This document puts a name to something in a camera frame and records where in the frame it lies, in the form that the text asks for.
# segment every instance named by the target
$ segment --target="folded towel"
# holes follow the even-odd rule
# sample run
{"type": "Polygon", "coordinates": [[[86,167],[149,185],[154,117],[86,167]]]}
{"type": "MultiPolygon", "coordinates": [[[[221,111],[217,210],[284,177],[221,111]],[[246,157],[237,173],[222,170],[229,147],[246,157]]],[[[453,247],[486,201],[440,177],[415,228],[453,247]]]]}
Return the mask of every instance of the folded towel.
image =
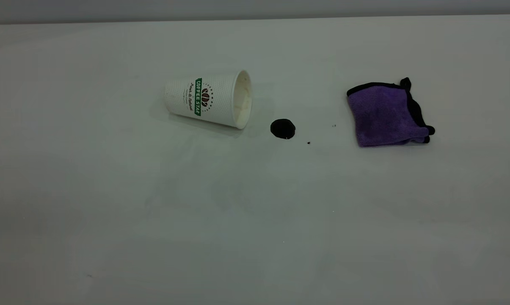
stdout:
{"type": "Polygon", "coordinates": [[[355,117],[358,145],[404,145],[409,141],[428,143],[435,129],[422,119],[419,103],[411,96],[411,81],[400,85],[366,83],[347,91],[355,117]]]}

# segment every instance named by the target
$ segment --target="coffee spill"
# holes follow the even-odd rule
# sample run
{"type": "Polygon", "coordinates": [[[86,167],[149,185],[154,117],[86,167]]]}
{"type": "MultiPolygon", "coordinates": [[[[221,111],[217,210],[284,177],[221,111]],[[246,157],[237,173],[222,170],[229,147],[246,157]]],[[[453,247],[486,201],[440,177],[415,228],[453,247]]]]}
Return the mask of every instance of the coffee spill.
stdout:
{"type": "Polygon", "coordinates": [[[270,131],[278,138],[281,139],[290,139],[294,137],[294,131],[296,127],[294,124],[287,119],[277,119],[274,120],[272,125],[270,125],[270,131]]]}

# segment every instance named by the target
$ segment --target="white table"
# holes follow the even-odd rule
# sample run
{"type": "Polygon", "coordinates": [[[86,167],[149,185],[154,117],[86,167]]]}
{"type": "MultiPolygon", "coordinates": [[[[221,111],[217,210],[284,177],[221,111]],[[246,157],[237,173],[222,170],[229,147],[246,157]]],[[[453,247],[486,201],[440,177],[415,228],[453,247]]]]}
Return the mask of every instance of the white table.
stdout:
{"type": "Polygon", "coordinates": [[[22,303],[510,305],[510,16],[1,25],[22,303]],[[166,112],[166,80],[232,68],[245,130],[166,112]],[[431,143],[359,148],[345,92],[403,77],[431,143]]]}

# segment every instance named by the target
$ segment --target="white paper cup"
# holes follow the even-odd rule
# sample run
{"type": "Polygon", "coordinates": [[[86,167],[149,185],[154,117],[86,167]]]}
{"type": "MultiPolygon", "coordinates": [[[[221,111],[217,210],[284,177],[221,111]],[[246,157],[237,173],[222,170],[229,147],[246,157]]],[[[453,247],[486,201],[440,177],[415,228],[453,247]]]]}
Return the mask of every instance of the white paper cup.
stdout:
{"type": "Polygon", "coordinates": [[[166,83],[169,112],[243,129],[251,114],[251,79],[246,71],[194,76],[166,83]]]}

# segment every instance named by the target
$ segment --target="cup label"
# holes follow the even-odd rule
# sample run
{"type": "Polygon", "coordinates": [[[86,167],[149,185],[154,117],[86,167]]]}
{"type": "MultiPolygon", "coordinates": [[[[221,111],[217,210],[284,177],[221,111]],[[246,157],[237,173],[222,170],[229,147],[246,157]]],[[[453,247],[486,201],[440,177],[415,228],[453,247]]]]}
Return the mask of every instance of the cup label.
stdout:
{"type": "Polygon", "coordinates": [[[202,116],[202,112],[213,106],[214,90],[209,83],[203,83],[202,78],[198,78],[185,89],[183,99],[189,110],[195,112],[196,116],[202,116]]]}
{"type": "Polygon", "coordinates": [[[195,114],[200,116],[200,107],[202,102],[202,79],[195,81],[195,114]]]}

